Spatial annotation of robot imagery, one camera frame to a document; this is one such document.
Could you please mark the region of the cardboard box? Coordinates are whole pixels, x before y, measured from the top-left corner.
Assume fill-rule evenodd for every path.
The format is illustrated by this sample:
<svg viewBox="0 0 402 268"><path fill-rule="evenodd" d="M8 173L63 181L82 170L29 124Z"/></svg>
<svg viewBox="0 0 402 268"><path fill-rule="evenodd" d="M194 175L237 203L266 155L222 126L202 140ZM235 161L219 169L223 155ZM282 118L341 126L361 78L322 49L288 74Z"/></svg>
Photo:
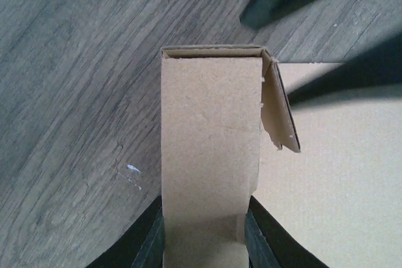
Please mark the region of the cardboard box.
<svg viewBox="0 0 402 268"><path fill-rule="evenodd" d="M161 50L164 267L247 267L253 196L327 267L401 266L401 98L291 105L342 64Z"/></svg>

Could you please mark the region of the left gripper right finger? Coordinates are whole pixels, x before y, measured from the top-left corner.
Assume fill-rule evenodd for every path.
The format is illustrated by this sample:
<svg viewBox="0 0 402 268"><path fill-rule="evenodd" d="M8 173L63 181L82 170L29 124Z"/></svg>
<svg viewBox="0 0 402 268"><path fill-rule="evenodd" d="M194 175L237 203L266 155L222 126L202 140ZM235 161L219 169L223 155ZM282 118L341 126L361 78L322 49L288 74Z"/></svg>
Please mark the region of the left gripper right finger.
<svg viewBox="0 0 402 268"><path fill-rule="evenodd" d="M327 268L300 245L255 197L250 198L244 225L249 267Z"/></svg>

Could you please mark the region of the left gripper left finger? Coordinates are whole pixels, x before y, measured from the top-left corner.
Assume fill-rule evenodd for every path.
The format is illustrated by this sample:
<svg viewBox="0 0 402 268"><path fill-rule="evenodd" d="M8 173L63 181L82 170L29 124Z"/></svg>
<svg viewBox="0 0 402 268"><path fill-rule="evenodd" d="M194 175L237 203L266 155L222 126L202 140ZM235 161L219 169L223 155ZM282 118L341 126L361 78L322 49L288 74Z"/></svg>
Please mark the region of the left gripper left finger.
<svg viewBox="0 0 402 268"><path fill-rule="evenodd" d="M162 267L165 229L157 196L126 232L88 267Z"/></svg>

